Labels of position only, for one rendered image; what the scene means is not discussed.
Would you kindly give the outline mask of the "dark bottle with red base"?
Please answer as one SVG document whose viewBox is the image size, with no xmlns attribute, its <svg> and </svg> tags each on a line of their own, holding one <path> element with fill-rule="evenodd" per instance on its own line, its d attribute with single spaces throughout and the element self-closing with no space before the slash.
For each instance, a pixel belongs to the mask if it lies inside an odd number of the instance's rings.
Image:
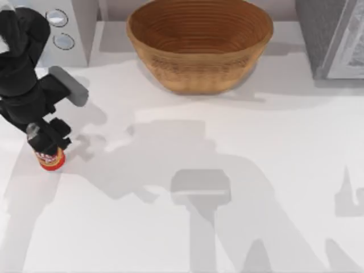
<svg viewBox="0 0 364 273">
<path fill-rule="evenodd" d="M 26 128 L 27 143 L 46 171 L 56 171 L 65 163 L 64 151 L 37 124 L 30 123 Z"/>
</svg>

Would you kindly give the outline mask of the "round microwave knob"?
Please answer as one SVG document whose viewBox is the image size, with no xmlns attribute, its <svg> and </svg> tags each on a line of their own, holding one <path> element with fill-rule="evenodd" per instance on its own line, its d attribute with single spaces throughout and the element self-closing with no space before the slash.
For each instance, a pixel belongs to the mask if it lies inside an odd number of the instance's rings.
<svg viewBox="0 0 364 273">
<path fill-rule="evenodd" d="M 54 35 L 52 41 L 55 47 L 63 51 L 69 51 L 75 47 L 75 40 L 66 33 Z"/>
<path fill-rule="evenodd" d="M 68 24 L 69 18 L 67 14 L 60 9 L 53 9 L 45 13 L 45 18 L 53 27 L 64 27 Z"/>
</svg>

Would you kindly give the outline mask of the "pale microwave oven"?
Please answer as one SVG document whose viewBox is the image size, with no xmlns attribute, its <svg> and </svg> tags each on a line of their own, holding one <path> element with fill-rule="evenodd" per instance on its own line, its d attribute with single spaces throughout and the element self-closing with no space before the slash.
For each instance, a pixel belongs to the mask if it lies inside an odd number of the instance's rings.
<svg viewBox="0 0 364 273">
<path fill-rule="evenodd" d="M 47 11 L 63 10 L 68 18 L 64 27 L 51 26 L 51 35 L 40 59 L 42 67 L 87 67 L 96 32 L 98 0 L 30 0 L 31 7 L 44 17 Z M 75 47 L 63 51 L 54 46 L 54 35 L 66 33 L 75 40 Z"/>
</svg>

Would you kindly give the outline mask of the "brown woven basket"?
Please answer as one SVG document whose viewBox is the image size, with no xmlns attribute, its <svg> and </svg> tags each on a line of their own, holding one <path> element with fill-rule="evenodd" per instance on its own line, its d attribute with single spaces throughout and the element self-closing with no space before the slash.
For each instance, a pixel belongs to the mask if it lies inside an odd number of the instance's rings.
<svg viewBox="0 0 364 273">
<path fill-rule="evenodd" d="M 247 0 L 151 0 L 130 14 L 126 31 L 163 87 L 212 95 L 234 88 L 251 72 L 274 24 Z"/>
</svg>

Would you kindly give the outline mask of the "grey cabinet door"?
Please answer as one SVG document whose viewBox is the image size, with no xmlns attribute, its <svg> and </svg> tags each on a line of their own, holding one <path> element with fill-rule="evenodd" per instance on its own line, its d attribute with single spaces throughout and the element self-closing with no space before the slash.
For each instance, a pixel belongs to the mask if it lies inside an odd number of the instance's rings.
<svg viewBox="0 0 364 273">
<path fill-rule="evenodd" d="M 327 79 L 364 80 L 364 0 L 346 0 L 322 68 Z"/>
</svg>

